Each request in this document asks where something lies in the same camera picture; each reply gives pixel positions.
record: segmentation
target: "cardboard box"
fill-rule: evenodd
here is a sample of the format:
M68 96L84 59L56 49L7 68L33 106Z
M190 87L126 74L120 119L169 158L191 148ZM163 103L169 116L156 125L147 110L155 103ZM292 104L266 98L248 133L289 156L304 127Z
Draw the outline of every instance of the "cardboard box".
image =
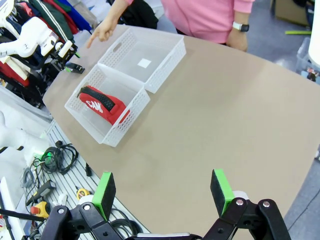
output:
M307 26L306 9L293 0L275 0L275 16L279 19Z

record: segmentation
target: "white paper label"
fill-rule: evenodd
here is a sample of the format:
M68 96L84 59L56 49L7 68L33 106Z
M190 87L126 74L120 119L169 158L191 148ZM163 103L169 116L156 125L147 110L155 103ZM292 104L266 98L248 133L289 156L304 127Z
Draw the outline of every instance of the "white paper label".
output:
M142 58L140 60L140 62L138 63L138 66L143 67L143 68L147 68L149 66L149 64L151 63L151 61L149 61L148 59Z

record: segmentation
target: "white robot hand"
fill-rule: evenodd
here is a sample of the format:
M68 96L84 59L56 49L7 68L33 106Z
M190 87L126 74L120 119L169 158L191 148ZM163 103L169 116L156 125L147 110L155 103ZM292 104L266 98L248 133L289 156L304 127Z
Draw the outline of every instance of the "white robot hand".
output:
M41 55L46 56L58 41L58 36L38 17L32 17L21 27L17 40L0 44L0 57L17 54L30 57L39 45Z
M7 127L4 113L0 111L0 147L18 149L21 146L26 164L30 166L35 153L44 153L49 147L49 142L22 129Z

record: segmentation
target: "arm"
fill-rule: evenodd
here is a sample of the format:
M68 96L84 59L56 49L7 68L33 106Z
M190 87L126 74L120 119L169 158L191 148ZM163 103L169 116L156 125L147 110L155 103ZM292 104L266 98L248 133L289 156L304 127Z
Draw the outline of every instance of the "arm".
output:
M249 16L251 13L254 0L234 0L234 21L238 24L249 24ZM247 35L235 28L231 29L229 37L226 41L229 47L246 52L248 49Z
M134 0L115 0L108 15L94 30L94 33L91 35L86 47L90 48L96 37L98 37L101 42L107 41L116 29L120 16L133 1Z
M111 18L118 21L120 16L132 2L133 0L115 0L105 18Z

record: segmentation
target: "hand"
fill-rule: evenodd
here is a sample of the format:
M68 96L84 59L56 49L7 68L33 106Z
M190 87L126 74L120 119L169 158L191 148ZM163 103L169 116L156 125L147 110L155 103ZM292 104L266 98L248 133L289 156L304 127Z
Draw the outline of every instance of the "hand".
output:
M248 50L247 34L232 28L226 40L226 45L233 49L246 52Z
M89 38L89 41L86 45L87 48L91 47L92 42L96 37L99 38L101 42L107 41L109 37L112 36L114 30L116 29L118 19L112 17L106 17L99 26L94 30L93 34Z

